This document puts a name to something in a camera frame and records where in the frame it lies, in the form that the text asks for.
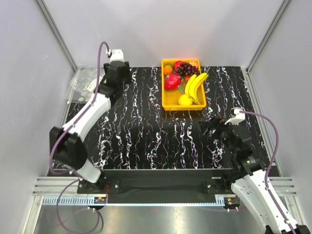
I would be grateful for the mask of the clear bag teal zipper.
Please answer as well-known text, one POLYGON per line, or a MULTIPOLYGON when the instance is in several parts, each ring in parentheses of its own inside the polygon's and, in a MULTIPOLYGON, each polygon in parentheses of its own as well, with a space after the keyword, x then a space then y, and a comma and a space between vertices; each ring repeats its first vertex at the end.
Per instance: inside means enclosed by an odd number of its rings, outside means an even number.
POLYGON ((97 73, 97 68, 80 68, 76 71, 69 84, 82 97, 90 98, 96 88, 97 73))

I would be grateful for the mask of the yellow lemon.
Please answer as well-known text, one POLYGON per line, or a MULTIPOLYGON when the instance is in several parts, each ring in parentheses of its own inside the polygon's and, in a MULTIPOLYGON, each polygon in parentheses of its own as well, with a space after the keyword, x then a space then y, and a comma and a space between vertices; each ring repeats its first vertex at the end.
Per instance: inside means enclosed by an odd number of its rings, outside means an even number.
POLYGON ((178 99, 178 103, 181 106, 189 106, 192 105, 193 100, 187 94, 182 94, 178 99))

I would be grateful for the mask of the yellow banana bunch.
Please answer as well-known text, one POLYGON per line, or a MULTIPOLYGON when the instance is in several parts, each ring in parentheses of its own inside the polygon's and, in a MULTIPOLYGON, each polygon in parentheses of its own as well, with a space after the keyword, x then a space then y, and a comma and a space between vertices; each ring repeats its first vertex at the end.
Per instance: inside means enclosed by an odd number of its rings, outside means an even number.
POLYGON ((197 90, 202 85, 202 83, 208 78, 207 73, 202 73, 200 75, 193 75, 189 79, 189 81, 186 84, 184 93, 190 97, 192 97, 194 100, 198 100, 197 97, 197 90))

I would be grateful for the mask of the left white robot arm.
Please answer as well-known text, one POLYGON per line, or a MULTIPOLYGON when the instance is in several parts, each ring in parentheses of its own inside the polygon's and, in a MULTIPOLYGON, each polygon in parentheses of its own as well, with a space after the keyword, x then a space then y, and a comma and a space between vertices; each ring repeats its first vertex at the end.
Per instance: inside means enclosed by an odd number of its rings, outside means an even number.
POLYGON ((88 182, 94 193, 106 189, 103 172, 89 160, 84 140, 98 121, 122 96, 125 84, 131 83, 127 61, 104 64, 105 75, 84 107, 61 128, 50 130, 50 161, 64 165, 88 182))

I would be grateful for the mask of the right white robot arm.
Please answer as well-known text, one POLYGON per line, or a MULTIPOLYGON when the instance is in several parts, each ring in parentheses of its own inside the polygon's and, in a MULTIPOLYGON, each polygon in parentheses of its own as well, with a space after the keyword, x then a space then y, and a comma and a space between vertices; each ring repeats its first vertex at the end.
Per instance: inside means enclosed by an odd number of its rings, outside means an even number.
POLYGON ((202 135, 219 140, 231 154, 232 170, 221 178, 220 187, 244 203, 265 234, 308 234, 284 206, 267 176, 265 163, 254 156, 248 128, 225 119, 200 121, 202 135))

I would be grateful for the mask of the orange mandarin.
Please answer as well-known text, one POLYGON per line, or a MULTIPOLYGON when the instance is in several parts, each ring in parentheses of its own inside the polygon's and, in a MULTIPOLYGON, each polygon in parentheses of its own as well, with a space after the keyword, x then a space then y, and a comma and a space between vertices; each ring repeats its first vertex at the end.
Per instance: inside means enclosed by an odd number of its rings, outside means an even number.
POLYGON ((171 74, 172 72, 173 72, 173 68, 172 67, 169 67, 169 66, 163 67, 163 73, 164 73, 165 76, 171 74))

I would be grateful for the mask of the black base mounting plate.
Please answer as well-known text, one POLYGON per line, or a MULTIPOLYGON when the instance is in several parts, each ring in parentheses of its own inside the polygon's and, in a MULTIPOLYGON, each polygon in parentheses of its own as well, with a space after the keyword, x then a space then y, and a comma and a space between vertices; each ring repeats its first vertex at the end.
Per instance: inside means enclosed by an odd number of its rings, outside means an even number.
POLYGON ((141 191, 190 190, 200 193, 222 193, 231 190, 238 178, 234 169, 157 169, 106 170, 97 182, 83 180, 79 194, 125 194, 141 191))

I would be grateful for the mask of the red dragon fruit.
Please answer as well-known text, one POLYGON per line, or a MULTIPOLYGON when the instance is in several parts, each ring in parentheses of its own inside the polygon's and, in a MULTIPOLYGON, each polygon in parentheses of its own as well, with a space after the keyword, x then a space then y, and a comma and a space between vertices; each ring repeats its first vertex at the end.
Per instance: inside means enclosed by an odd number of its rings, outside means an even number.
POLYGON ((171 73, 166 76, 164 88, 166 90, 175 90, 181 84, 181 76, 178 73, 171 73))

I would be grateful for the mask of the yellow plastic fruit tray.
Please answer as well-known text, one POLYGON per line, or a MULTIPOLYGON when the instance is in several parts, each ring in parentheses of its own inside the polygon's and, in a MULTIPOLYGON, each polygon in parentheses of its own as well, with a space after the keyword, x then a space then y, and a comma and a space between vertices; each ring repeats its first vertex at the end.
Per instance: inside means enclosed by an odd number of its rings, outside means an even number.
POLYGON ((163 59, 161 61, 161 98, 162 98, 162 107, 165 111, 201 111, 203 110, 206 105, 206 97, 205 97, 205 89, 204 85, 200 85, 198 90, 197 90, 197 97, 199 104, 193 103, 192 105, 179 105, 178 99, 180 98, 181 95, 184 94, 184 90, 186 87, 186 81, 184 78, 181 80, 181 84, 177 89, 174 90, 166 90, 165 89, 165 80, 166 76, 164 75, 164 67, 166 64, 170 64, 174 66, 174 64, 177 61, 182 61, 182 62, 189 62, 189 61, 196 61, 199 65, 199 70, 200 70, 200 62, 198 59, 163 59))

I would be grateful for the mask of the red apple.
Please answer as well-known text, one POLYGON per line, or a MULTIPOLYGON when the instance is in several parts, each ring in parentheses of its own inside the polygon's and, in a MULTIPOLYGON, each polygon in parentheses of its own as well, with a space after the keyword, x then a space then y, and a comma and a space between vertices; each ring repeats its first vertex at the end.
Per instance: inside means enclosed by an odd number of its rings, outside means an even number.
POLYGON ((174 70, 176 70, 182 63, 183 61, 176 61, 175 64, 174 64, 174 70))

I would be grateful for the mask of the black marble table mat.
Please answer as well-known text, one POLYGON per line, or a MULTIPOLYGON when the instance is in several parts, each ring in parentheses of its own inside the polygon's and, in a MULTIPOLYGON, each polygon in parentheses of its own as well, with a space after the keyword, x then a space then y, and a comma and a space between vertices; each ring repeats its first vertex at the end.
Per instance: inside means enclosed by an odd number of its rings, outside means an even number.
POLYGON ((230 153, 204 136, 200 121, 228 118, 233 107, 253 109, 239 67, 202 67, 207 105, 200 111, 162 107, 161 68, 133 67, 122 97, 85 139, 90 161, 101 169, 230 168, 230 153))

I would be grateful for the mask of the purple grape bunch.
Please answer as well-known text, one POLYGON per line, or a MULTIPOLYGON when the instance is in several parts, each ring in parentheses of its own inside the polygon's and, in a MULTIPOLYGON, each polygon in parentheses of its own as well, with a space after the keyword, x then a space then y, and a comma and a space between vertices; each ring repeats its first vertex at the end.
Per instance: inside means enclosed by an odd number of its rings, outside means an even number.
POLYGON ((181 65, 175 70, 175 72, 183 77, 200 74, 199 69, 190 65, 188 62, 182 62, 181 65))

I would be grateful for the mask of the peach fruit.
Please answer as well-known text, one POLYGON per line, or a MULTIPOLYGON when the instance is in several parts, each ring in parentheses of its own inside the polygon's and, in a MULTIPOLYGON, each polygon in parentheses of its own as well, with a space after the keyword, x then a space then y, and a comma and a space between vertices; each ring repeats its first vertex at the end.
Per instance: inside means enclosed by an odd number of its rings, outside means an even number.
POLYGON ((189 61, 189 64, 194 66, 194 67, 196 67, 196 68, 198 68, 198 62, 197 61, 194 61, 194 60, 189 61))

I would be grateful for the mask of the aluminium frame rail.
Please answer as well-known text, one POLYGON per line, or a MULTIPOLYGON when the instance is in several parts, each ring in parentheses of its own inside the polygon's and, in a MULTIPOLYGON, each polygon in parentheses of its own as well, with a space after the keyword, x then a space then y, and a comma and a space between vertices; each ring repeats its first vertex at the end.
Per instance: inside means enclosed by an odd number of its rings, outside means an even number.
POLYGON ((221 207, 237 198, 220 187, 220 178, 118 178, 102 190, 75 177, 39 177, 33 196, 45 205, 76 206, 210 206, 221 207))

